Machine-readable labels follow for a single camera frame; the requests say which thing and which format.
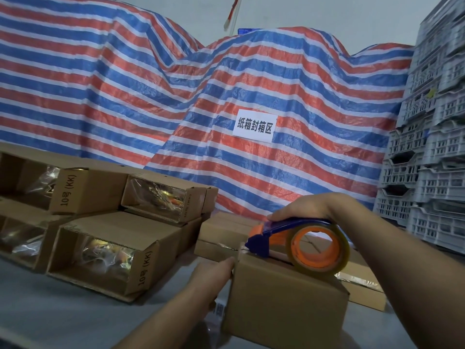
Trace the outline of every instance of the white wall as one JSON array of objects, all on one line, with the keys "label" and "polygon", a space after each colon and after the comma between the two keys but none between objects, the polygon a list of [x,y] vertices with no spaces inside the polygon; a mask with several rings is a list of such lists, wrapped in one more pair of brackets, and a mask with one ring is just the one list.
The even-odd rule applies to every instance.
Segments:
[{"label": "white wall", "polygon": [[[229,35],[223,25],[234,0],[120,1],[171,18],[204,45]],[[376,43],[415,44],[421,21],[439,1],[242,0],[236,29],[302,25],[332,33],[355,53]]]}]

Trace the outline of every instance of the barcode label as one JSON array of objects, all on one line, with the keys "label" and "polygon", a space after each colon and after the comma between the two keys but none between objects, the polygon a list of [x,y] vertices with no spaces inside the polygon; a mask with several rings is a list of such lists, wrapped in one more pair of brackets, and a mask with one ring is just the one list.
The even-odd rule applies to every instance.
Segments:
[{"label": "barcode label", "polygon": [[223,319],[225,315],[225,307],[226,307],[226,304],[223,301],[218,300],[218,299],[216,300],[215,316],[217,316],[221,320]]}]

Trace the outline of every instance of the packing tape roll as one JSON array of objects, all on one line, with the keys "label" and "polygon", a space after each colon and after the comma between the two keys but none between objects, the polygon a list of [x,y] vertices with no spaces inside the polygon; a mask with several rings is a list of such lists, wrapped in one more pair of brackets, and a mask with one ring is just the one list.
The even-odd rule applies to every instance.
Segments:
[{"label": "packing tape roll", "polygon": [[[300,241],[309,232],[324,233],[331,238],[329,247],[319,254],[309,254],[300,249]],[[286,239],[286,253],[300,273],[318,277],[339,273],[349,262],[349,241],[337,225],[310,223],[289,230]]]}]

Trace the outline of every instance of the orange tape core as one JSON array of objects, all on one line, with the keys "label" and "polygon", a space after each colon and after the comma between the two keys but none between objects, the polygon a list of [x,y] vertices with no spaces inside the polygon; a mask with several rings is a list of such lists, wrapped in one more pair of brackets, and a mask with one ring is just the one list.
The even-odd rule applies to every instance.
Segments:
[{"label": "orange tape core", "polygon": [[[320,254],[309,254],[300,249],[300,241],[305,234],[309,232],[314,233],[324,233],[331,238],[331,245]],[[295,234],[292,243],[291,251],[294,257],[303,265],[312,267],[312,268],[327,268],[335,264],[341,253],[341,245],[339,240],[336,238],[334,233],[326,228],[321,227],[307,227],[299,230]]]}]

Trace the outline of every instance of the white paper sign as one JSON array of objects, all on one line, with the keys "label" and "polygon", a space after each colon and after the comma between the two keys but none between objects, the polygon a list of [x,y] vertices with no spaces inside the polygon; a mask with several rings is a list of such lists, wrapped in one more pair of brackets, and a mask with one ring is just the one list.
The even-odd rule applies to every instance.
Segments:
[{"label": "white paper sign", "polygon": [[277,115],[239,109],[232,134],[248,140],[271,143],[276,129]]}]

